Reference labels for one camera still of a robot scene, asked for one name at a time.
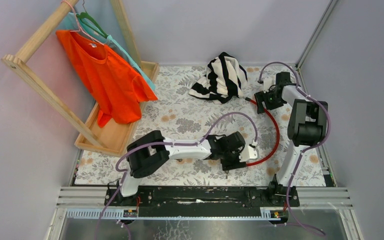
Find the green hanger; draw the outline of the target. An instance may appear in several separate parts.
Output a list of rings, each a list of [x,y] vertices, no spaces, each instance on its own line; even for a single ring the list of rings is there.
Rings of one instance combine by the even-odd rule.
[[[98,35],[106,39],[109,35],[101,28],[98,22],[87,12],[85,7],[85,1],[82,2],[82,7],[83,11],[76,15],[78,20],[85,26],[95,31]]]

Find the pink hanger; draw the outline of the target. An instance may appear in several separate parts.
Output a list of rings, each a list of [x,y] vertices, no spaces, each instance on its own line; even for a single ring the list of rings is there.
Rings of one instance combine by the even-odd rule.
[[[71,32],[82,32],[85,36],[87,36],[89,39],[91,39],[92,41],[96,42],[96,43],[99,43],[100,45],[104,45],[104,43],[100,42],[98,39],[95,39],[93,36],[89,35],[87,31],[85,31],[82,27],[82,25],[80,24],[80,21],[78,20],[77,18],[77,13],[76,13],[76,10],[75,8],[72,6],[71,3],[69,3],[67,0],[62,0],[61,3],[66,3],[67,5],[69,5],[69,7],[71,8],[71,11],[73,16],[74,16],[74,19],[76,21],[76,24],[77,24],[77,30],[71,30]]]

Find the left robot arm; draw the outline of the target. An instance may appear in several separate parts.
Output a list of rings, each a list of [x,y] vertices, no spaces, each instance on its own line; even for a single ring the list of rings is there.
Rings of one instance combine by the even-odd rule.
[[[246,144],[236,131],[230,135],[207,134],[201,139],[172,139],[153,130],[129,144],[120,158],[128,169],[119,182],[116,199],[124,206],[132,204],[143,178],[155,173],[169,160],[220,160],[223,171],[245,168],[258,158],[256,142]]]

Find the orange t-shirt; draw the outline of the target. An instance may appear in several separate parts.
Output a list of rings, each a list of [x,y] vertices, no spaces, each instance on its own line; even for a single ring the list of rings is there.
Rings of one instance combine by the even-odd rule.
[[[158,99],[145,78],[108,45],[70,30],[57,30],[56,36],[99,105],[99,127],[110,120],[118,124],[136,122],[142,117],[140,104]]]

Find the black white striped cloth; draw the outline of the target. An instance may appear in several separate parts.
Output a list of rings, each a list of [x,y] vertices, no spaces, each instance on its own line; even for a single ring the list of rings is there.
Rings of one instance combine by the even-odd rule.
[[[188,91],[190,96],[217,105],[225,104],[234,97],[245,97],[243,88],[248,84],[248,76],[235,57],[222,52],[207,64],[205,70],[205,75]]]

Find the wooden clothes rack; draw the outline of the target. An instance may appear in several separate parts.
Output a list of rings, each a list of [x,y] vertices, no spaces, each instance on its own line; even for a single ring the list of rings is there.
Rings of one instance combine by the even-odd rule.
[[[127,46],[132,52],[134,61],[153,82],[158,74],[159,65],[154,62],[140,60],[122,1],[113,0],[111,4],[117,15],[119,26],[126,37]],[[95,105],[91,113],[86,121],[82,121],[27,65],[27,62],[51,33],[56,34],[59,30],[58,25],[68,13],[71,13],[70,6],[65,2],[60,3],[57,9],[47,18],[21,49],[14,55],[6,54],[2,58],[2,61],[78,131],[78,137],[75,141],[77,148],[118,157],[124,152],[128,141],[136,129],[138,121],[119,124],[111,119],[104,127],[99,127],[98,113],[100,107],[94,98]]]

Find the floral tablecloth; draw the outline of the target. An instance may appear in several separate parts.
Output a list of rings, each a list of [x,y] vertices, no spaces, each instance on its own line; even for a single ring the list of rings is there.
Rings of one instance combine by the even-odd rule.
[[[246,142],[258,137],[256,124],[241,111],[244,99],[234,97],[225,104],[214,104],[188,94],[204,73],[202,66],[162,66],[155,82],[158,101],[145,106],[133,137],[140,138],[153,130],[173,139],[199,139],[206,132],[217,135],[240,132]],[[282,164],[289,145],[287,126],[291,111],[291,106],[285,104],[270,112],[282,136]],[[247,171],[246,168],[225,172],[218,160],[184,158],[166,162],[154,174],[143,178],[141,184],[265,186],[276,173],[266,169]]]

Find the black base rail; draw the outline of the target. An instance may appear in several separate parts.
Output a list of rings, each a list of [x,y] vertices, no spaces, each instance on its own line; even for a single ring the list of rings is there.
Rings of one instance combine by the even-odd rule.
[[[299,207],[296,187],[286,191],[283,186],[140,186],[134,195],[122,196],[108,187],[104,203],[133,207],[140,217],[259,217],[261,208]]]

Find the light blue shirt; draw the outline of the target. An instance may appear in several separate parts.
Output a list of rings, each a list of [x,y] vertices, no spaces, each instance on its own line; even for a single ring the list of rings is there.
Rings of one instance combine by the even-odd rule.
[[[111,36],[108,35],[107,38],[104,38],[97,34],[94,30],[90,29],[88,26],[79,22],[83,29],[88,32],[89,35],[93,36],[95,39],[100,42],[108,45],[114,52],[121,56],[136,72],[138,72],[144,80],[147,82],[148,86],[152,91],[155,90],[155,84],[152,80],[145,74],[145,72],[139,67],[139,65],[133,60],[130,54]],[[69,12],[62,20],[58,26],[59,30],[77,30],[77,23],[72,12]]]

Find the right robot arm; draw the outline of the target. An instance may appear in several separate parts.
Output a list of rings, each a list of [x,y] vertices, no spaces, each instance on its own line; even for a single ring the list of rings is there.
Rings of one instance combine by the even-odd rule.
[[[269,183],[265,197],[273,206],[281,205],[285,200],[296,200],[296,188],[290,183],[293,173],[300,166],[302,151],[322,142],[327,134],[328,103],[313,101],[302,94],[302,89],[291,81],[289,72],[279,72],[275,76],[275,84],[267,91],[254,94],[257,113],[274,110],[289,104],[292,107],[287,126],[289,146],[280,171]]]

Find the red cable lock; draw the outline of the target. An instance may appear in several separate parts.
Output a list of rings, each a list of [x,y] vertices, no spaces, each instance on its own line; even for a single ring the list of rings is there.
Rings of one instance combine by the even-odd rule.
[[[248,162],[245,169],[247,171],[267,170],[273,173],[278,172],[282,165],[280,159],[282,135],[276,119],[269,111],[258,114],[254,100],[243,100],[241,111],[253,120],[258,135],[256,140],[258,159]]]

